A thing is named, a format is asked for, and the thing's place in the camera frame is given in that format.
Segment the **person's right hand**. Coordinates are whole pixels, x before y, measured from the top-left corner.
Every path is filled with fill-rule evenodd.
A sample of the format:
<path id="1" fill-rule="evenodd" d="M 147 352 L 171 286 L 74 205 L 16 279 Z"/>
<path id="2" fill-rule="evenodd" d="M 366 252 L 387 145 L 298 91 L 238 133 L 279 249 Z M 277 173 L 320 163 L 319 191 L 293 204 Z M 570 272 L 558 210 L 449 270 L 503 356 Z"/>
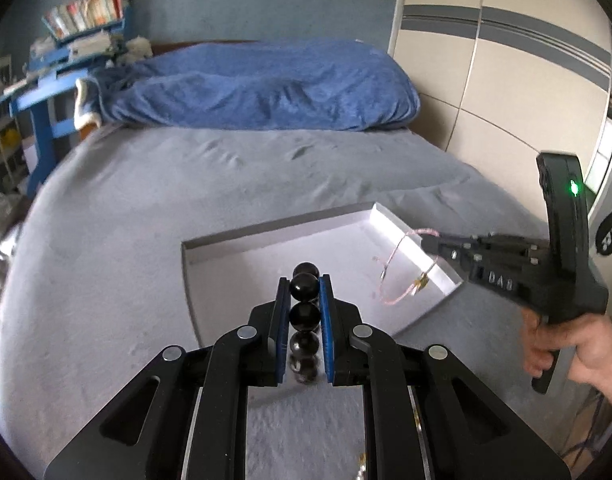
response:
<path id="1" fill-rule="evenodd" d="M 574 348 L 568 379 L 587 384 L 612 404 L 612 320 L 607 315 L 584 314 L 562 324 L 547 325 L 528 308 L 522 308 L 524 370 L 541 377 L 554 361 L 552 352 Z"/>

